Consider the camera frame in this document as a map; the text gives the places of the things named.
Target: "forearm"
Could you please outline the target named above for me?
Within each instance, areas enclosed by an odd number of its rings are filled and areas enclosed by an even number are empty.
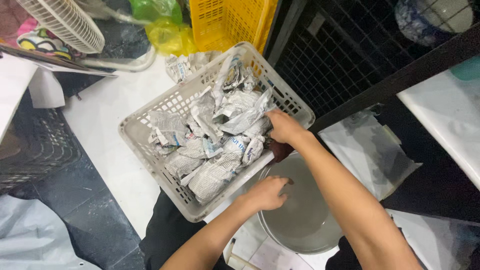
[[[333,216],[365,268],[398,265],[398,259],[416,263],[380,203],[312,133],[297,135],[292,146],[305,158]]]
[[[213,268],[233,234],[256,209],[242,196],[181,246],[163,265],[163,270]]]

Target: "yellow plastic basket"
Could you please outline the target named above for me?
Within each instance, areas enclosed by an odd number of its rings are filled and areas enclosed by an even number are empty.
[[[190,0],[193,37],[200,51],[227,51],[248,41],[263,53],[278,0]]]

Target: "water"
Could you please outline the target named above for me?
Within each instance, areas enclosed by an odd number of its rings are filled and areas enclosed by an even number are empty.
[[[304,238],[319,231],[328,216],[328,206],[303,159],[290,156],[273,166],[268,175],[289,177],[295,182],[282,189],[282,193],[288,193],[282,207],[263,212],[270,230],[282,238]]]

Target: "hand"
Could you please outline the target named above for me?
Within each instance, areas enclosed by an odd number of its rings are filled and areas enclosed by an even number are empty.
[[[279,143],[288,143],[292,145],[295,137],[308,132],[293,117],[282,112],[279,109],[271,110],[265,113],[273,125],[273,131],[270,136]]]
[[[268,176],[258,181],[239,199],[244,200],[244,203],[248,204],[255,213],[261,210],[277,209],[288,198],[286,193],[279,195],[286,184],[293,184],[293,181],[285,177]]]

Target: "yellow plastic bag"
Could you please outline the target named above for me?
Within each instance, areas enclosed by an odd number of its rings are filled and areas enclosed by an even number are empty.
[[[160,54],[180,56],[198,52],[193,31],[188,25],[176,25],[169,18],[159,18],[145,26],[145,32]]]

